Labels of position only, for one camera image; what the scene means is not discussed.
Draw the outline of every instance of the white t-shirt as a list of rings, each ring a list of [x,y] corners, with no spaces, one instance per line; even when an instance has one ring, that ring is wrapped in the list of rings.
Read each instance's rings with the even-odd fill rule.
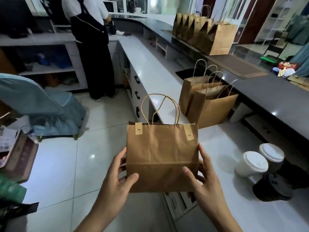
[[[70,21],[70,18],[79,15],[82,10],[78,0],[61,0],[64,15]],[[84,0],[84,5],[89,14],[99,23],[104,25],[103,19],[107,19],[108,11],[102,0]]]

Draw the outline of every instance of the shoe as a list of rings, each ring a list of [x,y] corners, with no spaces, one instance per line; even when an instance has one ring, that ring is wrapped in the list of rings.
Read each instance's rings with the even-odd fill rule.
[[[118,94],[118,89],[115,89],[115,94],[113,95],[113,96],[111,96],[110,98],[114,98],[114,97],[116,97],[117,96],[117,94]]]

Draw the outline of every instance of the white cup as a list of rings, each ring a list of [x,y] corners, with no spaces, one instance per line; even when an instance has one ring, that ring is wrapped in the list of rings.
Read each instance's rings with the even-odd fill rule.
[[[279,147],[271,143],[263,143],[259,147],[260,153],[266,158],[269,170],[276,172],[284,160],[284,152]]]
[[[250,177],[267,170],[268,162],[265,157],[254,151],[245,152],[235,167],[236,173],[242,177]]]
[[[141,12],[141,7],[136,7],[136,8],[135,8],[135,13],[136,13],[136,14],[139,14],[140,12]]]

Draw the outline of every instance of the chair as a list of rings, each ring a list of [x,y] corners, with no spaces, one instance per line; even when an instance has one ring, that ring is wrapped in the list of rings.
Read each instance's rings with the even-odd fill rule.
[[[46,87],[31,79],[0,73],[0,100],[28,115],[37,136],[74,136],[86,115],[71,92]]]

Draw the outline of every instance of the drawer handle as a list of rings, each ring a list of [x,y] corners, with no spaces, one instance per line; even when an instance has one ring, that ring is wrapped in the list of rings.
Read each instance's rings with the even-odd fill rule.
[[[140,84],[141,82],[137,80],[137,76],[134,76],[134,79],[136,81],[137,84]]]
[[[139,109],[138,109],[138,107],[136,107],[136,117],[137,117],[137,118],[139,118],[138,112],[139,112]]]
[[[141,99],[139,96],[137,96],[137,91],[135,91],[134,93],[135,93],[137,99]]]

